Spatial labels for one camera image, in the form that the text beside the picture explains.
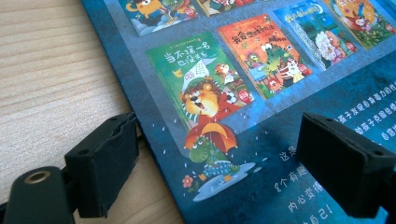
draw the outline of wood grain surface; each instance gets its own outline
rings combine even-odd
[[[15,178],[63,155],[130,107],[78,0],[11,1],[0,7],[0,203]],[[181,223],[143,141],[108,218],[77,223]]]

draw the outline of metal grommet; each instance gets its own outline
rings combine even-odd
[[[49,176],[50,176],[50,171],[37,171],[28,175],[24,179],[24,182],[25,184],[36,184],[47,179],[47,177]]]

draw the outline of cartoon crocodile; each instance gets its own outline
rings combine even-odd
[[[227,157],[206,137],[199,136],[191,148],[190,160],[195,163],[205,162],[204,173],[199,175],[205,181],[212,175],[224,175],[225,181],[239,171],[239,165],[233,165]]]

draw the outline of orange book cover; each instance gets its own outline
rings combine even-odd
[[[222,26],[218,31],[264,99],[312,73],[268,14]]]

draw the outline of cartoon lion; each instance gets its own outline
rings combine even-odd
[[[134,0],[137,8],[132,7],[132,1],[126,5],[126,9],[131,12],[139,11],[145,18],[149,17],[155,18],[159,14],[161,15],[161,10],[166,10],[161,1],[159,0]]]
[[[185,105],[187,112],[199,115],[199,123],[219,122],[239,108],[227,102],[228,93],[206,77],[200,82],[192,84],[184,93],[179,94],[179,99]]]

